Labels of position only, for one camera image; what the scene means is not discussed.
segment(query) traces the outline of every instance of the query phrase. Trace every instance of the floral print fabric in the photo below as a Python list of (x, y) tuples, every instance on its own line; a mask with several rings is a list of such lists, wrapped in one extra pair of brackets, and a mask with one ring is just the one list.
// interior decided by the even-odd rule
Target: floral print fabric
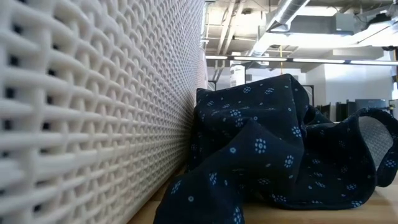
[(358, 125), (369, 116), (396, 136), (394, 118), (365, 108), (333, 124), (291, 75), (199, 89), (197, 102), (186, 174), (169, 185), (155, 224), (241, 224), (242, 204), (253, 199), (284, 209), (356, 208), (396, 175), (397, 138), (376, 170)]

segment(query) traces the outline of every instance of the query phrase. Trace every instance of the ceiling pipe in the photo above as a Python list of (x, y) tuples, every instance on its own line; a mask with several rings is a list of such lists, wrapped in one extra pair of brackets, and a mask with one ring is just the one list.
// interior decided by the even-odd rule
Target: ceiling pipe
[(213, 75), (213, 79), (212, 80), (216, 80), (218, 69), (219, 69), (218, 68), (218, 60), (216, 60), (215, 66), (214, 66), (214, 75)]
[[(289, 24), (296, 17), (299, 9), (305, 7), (310, 0), (281, 0), (278, 8), (275, 11), (274, 17), (268, 22), (267, 31), (275, 29), (276, 27)], [(254, 44), (253, 49), (248, 56), (260, 57), (272, 44), (270, 33), (264, 33), (259, 41)]]
[(242, 10), (243, 10), (243, 4), (245, 1), (240, 1), (239, 5), (238, 5), (238, 9), (236, 10), (235, 13), (235, 18), (232, 20), (231, 24), (230, 24), (230, 28), (229, 28), (229, 32), (228, 32), (228, 38), (226, 40), (225, 43), (225, 47), (223, 50), (223, 55), (226, 55), (229, 45), (231, 44), (233, 35), (235, 34), (235, 30), (236, 30), (236, 23), (239, 21), (239, 17), (242, 14)]
[(348, 3), (345, 7), (342, 7), (338, 12), (339, 13), (345, 13), (346, 11), (348, 11), (349, 9), (351, 9), (354, 6), (354, 2), (350, 2)]
[(221, 31), (220, 41), (218, 42), (217, 52), (216, 55), (219, 55), (221, 52), (221, 48), (223, 47), (224, 38), (229, 28), (229, 24), (231, 23), (232, 14), (234, 12), (235, 1), (230, 1), (228, 6), (228, 13), (226, 15), (226, 19), (223, 23), (223, 29)]
[(267, 31), (292, 22), (299, 9), (305, 7), (310, 0), (281, 0), (276, 9), (275, 16), (268, 23)]
[(216, 78), (216, 83), (218, 82), (218, 80), (220, 79), (221, 74), (223, 73), (223, 70), (225, 68), (225, 61), (223, 61), (223, 65), (221, 66), (221, 68), (218, 70), (218, 74), (217, 74), (217, 78)]
[[(200, 31), (200, 37), (202, 40), (206, 39), (206, 19), (207, 19), (207, 8), (209, 6), (208, 2), (205, 2), (203, 5), (203, 14), (202, 14), (202, 19), (201, 19), (201, 31)], [(203, 49), (206, 49), (207, 42), (200, 42), (200, 47)]]

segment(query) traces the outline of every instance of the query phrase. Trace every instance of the wooden table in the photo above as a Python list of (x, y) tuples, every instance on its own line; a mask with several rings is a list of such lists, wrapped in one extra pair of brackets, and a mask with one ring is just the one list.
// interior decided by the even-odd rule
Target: wooden table
[[(170, 181), (167, 181), (128, 224), (153, 224), (156, 208), (169, 183)], [(243, 213), (246, 224), (398, 224), (398, 178), (386, 188), (376, 187), (372, 197), (363, 206), (355, 209), (288, 211), (249, 203), (243, 206)]]

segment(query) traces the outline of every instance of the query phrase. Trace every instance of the ductwork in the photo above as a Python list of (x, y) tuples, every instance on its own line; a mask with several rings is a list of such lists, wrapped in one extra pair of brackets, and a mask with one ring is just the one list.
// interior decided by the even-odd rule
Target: ductwork
[(275, 16), (268, 23), (267, 31), (292, 22), (301, 7), (305, 7), (310, 0), (281, 0)]
[[(305, 7), (310, 0), (281, 0), (278, 8), (272, 12), (274, 16), (267, 22), (267, 31), (287, 25), (296, 17), (299, 9)], [(259, 41), (254, 45), (248, 56), (260, 57), (272, 44), (269, 37), (270, 33), (264, 33)]]
[(220, 41), (218, 42), (216, 55), (219, 55), (221, 53), (221, 48), (223, 47), (224, 39), (225, 39), (226, 33), (229, 29), (229, 24), (231, 23), (232, 15), (234, 12), (234, 7), (235, 7), (235, 1), (230, 1), (229, 6), (228, 6), (228, 12), (227, 12), (225, 21), (223, 23), (223, 29), (221, 30), (221, 37), (220, 37)]
[[(277, 10), (268, 13), (267, 17), (270, 16), (271, 20), (267, 20), (266, 27), (273, 27), (275, 22), (282, 27), (278, 27), (277, 31), (271, 28), (272, 32), (265, 32), (247, 56), (261, 57), (271, 45), (321, 49), (398, 46), (398, 5), (396, 4), (358, 15), (336, 13), (333, 17), (317, 17), (296, 16), (298, 9), (304, 7), (308, 1), (301, 0), (303, 5), (296, 5), (295, 12), (286, 12), (290, 6), (285, 5), (285, 2), (294, 4), (299, 1), (282, 0)], [(286, 32), (280, 32), (287, 24), (289, 29), (285, 30)], [(243, 63), (243, 65), (245, 67), (258, 66), (257, 62)]]
[(229, 45), (231, 44), (232, 38), (235, 35), (236, 24), (239, 20), (240, 15), (242, 14), (244, 3), (245, 3), (245, 1), (239, 2), (238, 9), (235, 12), (235, 18), (229, 24), (228, 38), (227, 38), (225, 46), (224, 46), (223, 55), (226, 55)]

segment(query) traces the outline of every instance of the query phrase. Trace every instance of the white wall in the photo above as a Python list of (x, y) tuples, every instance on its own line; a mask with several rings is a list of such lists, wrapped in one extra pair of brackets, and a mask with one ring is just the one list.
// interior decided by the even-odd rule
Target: white wall
[(325, 65), (326, 100), (323, 105), (363, 99), (366, 68), (361, 65)]
[[(389, 54), (378, 60), (390, 60)], [(331, 120), (336, 102), (355, 99), (392, 99), (392, 67), (367, 65), (320, 65), (307, 72), (307, 84), (315, 85), (315, 105), (331, 103)]]
[(314, 85), (315, 105), (325, 105), (326, 104), (325, 65), (319, 65), (313, 70), (307, 72), (306, 82), (308, 85)]
[[(223, 72), (221, 73), (220, 79), (218, 80), (217, 83), (217, 90), (222, 90), (225, 88), (229, 88), (230, 84), (230, 68), (226, 67), (224, 68)], [(207, 72), (208, 72), (208, 77), (209, 80), (213, 79), (214, 75), (214, 67), (208, 67)], [(300, 69), (293, 69), (293, 68), (288, 68), (288, 69), (283, 69), (283, 74), (289, 73), (291, 75), (297, 75), (298, 76), (298, 81), (302, 84), (306, 84), (306, 76), (305, 73), (302, 73)], [(260, 69), (260, 68), (251, 68), (249, 70), (246, 70), (246, 74), (251, 74), (252, 75), (252, 82), (256, 82), (259, 80), (263, 80), (265, 78), (270, 78), (270, 77), (275, 77), (280, 75), (280, 69), (275, 69), (273, 71), (270, 71), (269, 69)]]
[[(252, 75), (252, 81), (259, 81), (265, 78), (270, 78), (270, 77), (275, 77), (280, 75), (280, 69), (275, 69), (270, 71), (269, 69), (258, 69), (258, 68), (251, 68), (246, 70), (246, 74), (251, 74)], [(282, 70), (282, 74), (291, 74), (298, 76), (298, 82), (300, 82), (302, 85), (305, 85), (305, 73), (301, 72), (301, 69), (296, 69), (296, 68), (286, 68)]]

